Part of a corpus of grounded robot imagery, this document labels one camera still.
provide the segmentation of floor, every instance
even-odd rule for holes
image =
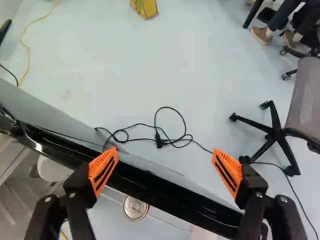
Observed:
[[[1,46],[0,62],[17,76],[26,65],[19,32],[52,4],[53,0],[23,0],[15,14]],[[273,100],[284,124],[294,79],[282,81],[280,75],[294,69],[297,60],[279,55],[280,37],[266,47],[242,28],[250,10],[243,0],[158,0],[157,6],[159,16],[144,21],[128,0],[62,0],[24,36],[31,47],[31,62],[21,88],[90,126],[110,131],[138,122],[152,125],[156,110],[171,106],[183,115],[187,132],[205,148],[218,148],[234,158],[252,155],[265,141],[263,132],[231,123],[228,117],[237,112],[270,124],[269,111],[258,106]],[[258,20],[253,24],[263,26]],[[2,70],[0,77],[12,81]],[[171,138],[183,133],[181,119],[170,111],[160,112],[157,124]],[[154,137],[144,127],[130,134],[133,138]],[[291,178],[292,185],[320,232],[320,196],[315,191],[319,156],[303,140],[288,141],[302,172]],[[124,147],[233,202],[212,167],[212,156],[197,145],[158,150],[154,143],[142,141]],[[260,161],[288,165],[277,145]],[[295,200],[278,169],[255,168],[268,181],[270,196],[284,194]],[[302,220],[309,239],[315,239],[303,215]]]

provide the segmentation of can lid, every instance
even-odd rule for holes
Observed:
[[[138,221],[147,215],[149,207],[149,204],[132,196],[127,196],[122,203],[122,212],[126,219]]]

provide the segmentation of black chair leg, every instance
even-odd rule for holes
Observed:
[[[239,120],[241,122],[244,122],[246,124],[249,124],[250,126],[253,126],[257,129],[260,129],[261,131],[264,131],[267,134],[271,134],[273,132],[273,129],[269,126],[263,125],[259,122],[252,121],[250,119],[244,118],[242,116],[237,115],[235,112],[229,117],[229,119],[233,122]]]
[[[272,128],[277,129],[277,130],[281,130],[281,123],[280,123],[279,115],[278,115],[274,101],[272,101],[272,100],[266,101],[260,105],[260,108],[263,110],[270,108],[271,119],[272,119]]]
[[[243,28],[247,29],[250,25],[250,23],[252,22],[252,20],[254,19],[255,15],[257,14],[259,8],[261,7],[262,3],[264,2],[264,0],[256,0],[255,3],[253,4],[250,13],[248,14],[244,24],[243,24]]]
[[[266,141],[262,147],[250,158],[249,164],[252,164],[255,160],[257,160],[262,154],[265,153],[274,143],[276,142],[275,139],[270,138]]]
[[[298,69],[287,71],[286,73],[282,74],[282,80],[287,81],[291,79],[291,75],[296,74]]]
[[[282,150],[284,151],[284,154],[286,155],[286,157],[288,158],[288,160],[291,164],[284,170],[285,174],[287,174],[290,177],[293,177],[294,175],[301,175],[296,158],[295,158],[286,138],[281,137],[281,138],[277,139],[277,142],[280,145],[280,147],[282,148]]]

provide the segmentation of black cable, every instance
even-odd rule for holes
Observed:
[[[16,87],[18,87],[19,86],[19,82],[18,82],[17,77],[12,72],[10,72],[8,69],[6,69],[1,63],[0,63],[0,67],[2,67],[4,70],[6,70],[8,73],[10,73],[14,77],[15,82],[16,82]]]
[[[170,109],[170,110],[176,112],[181,117],[182,122],[183,122],[184,131],[183,131],[182,136],[180,136],[178,139],[170,139],[169,136],[167,135],[167,133],[163,130],[163,128],[157,126],[157,115],[158,115],[158,112],[160,110],[162,110],[162,109]],[[148,128],[155,129],[154,139],[151,139],[151,138],[132,138],[132,139],[130,139],[129,133],[126,130],[129,130],[129,129],[131,129],[133,127],[136,127],[136,126],[145,126],[145,127],[148,127]],[[209,151],[208,149],[204,148],[200,143],[195,141],[191,134],[187,133],[187,125],[186,125],[186,121],[185,121],[184,117],[181,115],[180,112],[178,112],[176,109],[174,109],[173,107],[170,107],[170,106],[160,107],[155,112],[155,114],[154,114],[154,126],[151,126],[151,125],[148,125],[148,124],[145,124],[145,123],[136,123],[136,124],[133,124],[131,126],[128,126],[128,127],[122,128],[122,129],[118,129],[113,133],[111,131],[109,131],[108,129],[104,128],[104,127],[96,127],[95,130],[100,132],[100,133],[102,133],[100,130],[105,130],[108,134],[110,134],[110,136],[107,138],[107,140],[106,140],[106,142],[104,144],[104,148],[107,146],[110,138],[113,138],[115,142],[120,143],[120,144],[125,144],[127,142],[134,142],[134,141],[152,141],[152,142],[156,143],[156,146],[157,146],[158,149],[161,149],[162,147],[164,147],[166,145],[171,145],[174,148],[180,149],[180,148],[186,147],[191,142],[194,142],[199,147],[201,147],[203,150],[205,150],[206,152],[211,153],[211,154],[213,153],[212,151]],[[165,135],[166,139],[162,139],[161,138],[159,131]],[[116,135],[118,133],[124,133],[126,135],[125,140],[119,140],[116,137]],[[181,146],[176,145],[176,143],[182,142],[182,141],[187,141],[187,143],[184,144],[184,145],[181,145]]]
[[[280,169],[280,170],[281,170],[281,172],[284,174],[284,176],[285,176],[286,180],[288,181],[288,184],[289,184],[289,186],[290,186],[290,188],[291,188],[291,190],[292,190],[293,194],[295,195],[296,199],[298,200],[299,205],[300,205],[300,207],[301,207],[301,209],[302,209],[302,212],[303,212],[303,214],[304,214],[304,216],[305,216],[306,220],[309,222],[310,226],[312,227],[312,229],[313,229],[313,231],[314,231],[314,233],[315,233],[315,235],[316,235],[316,239],[317,239],[317,240],[319,240],[318,233],[317,233],[317,231],[316,231],[315,227],[313,226],[313,224],[311,223],[310,219],[308,218],[307,213],[306,213],[306,211],[305,211],[305,209],[304,209],[304,207],[303,207],[303,205],[302,205],[302,203],[301,203],[301,201],[300,201],[300,199],[299,199],[298,195],[296,194],[296,191],[295,191],[294,187],[292,186],[292,184],[291,184],[291,182],[290,182],[290,180],[289,180],[289,178],[288,178],[287,174],[285,173],[285,171],[284,171],[280,166],[278,166],[278,165],[276,165],[276,164],[274,164],[274,163],[269,163],[269,162],[259,162],[259,161],[256,161],[256,162],[254,162],[254,164],[266,164],[266,165],[272,165],[272,166],[275,166],[275,167],[277,167],[278,169]]]

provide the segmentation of sneaker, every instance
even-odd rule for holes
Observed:
[[[295,49],[297,47],[297,43],[293,40],[294,33],[291,31],[286,31],[283,35],[284,43],[288,48]]]
[[[259,28],[254,26],[250,29],[250,32],[263,45],[269,45],[272,41],[273,36],[266,36],[267,27]]]

